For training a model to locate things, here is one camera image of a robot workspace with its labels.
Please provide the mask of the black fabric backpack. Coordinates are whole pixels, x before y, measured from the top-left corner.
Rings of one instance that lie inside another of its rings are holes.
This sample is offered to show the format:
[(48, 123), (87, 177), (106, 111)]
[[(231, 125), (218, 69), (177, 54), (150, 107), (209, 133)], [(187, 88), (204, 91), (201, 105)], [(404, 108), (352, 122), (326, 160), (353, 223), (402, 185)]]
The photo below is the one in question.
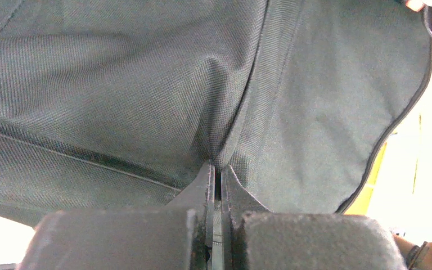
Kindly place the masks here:
[(0, 216), (164, 205), (207, 160), (343, 211), (431, 63), (395, 1), (0, 1)]

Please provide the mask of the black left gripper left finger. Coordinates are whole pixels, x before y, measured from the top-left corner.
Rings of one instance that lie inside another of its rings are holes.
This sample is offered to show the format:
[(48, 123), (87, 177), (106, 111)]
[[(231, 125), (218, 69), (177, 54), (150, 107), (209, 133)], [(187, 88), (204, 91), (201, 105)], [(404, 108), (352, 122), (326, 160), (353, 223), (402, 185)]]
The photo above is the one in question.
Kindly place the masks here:
[(166, 206), (49, 214), (18, 269), (207, 269), (214, 178), (207, 161)]

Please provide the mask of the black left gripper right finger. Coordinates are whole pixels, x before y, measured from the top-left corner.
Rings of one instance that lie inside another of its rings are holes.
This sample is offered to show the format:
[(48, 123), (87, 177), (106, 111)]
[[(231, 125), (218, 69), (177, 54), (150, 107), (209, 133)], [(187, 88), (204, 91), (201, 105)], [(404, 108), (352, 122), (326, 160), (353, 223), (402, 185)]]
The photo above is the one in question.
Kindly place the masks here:
[(221, 174), (224, 269), (405, 269), (392, 234), (360, 215), (273, 213)]

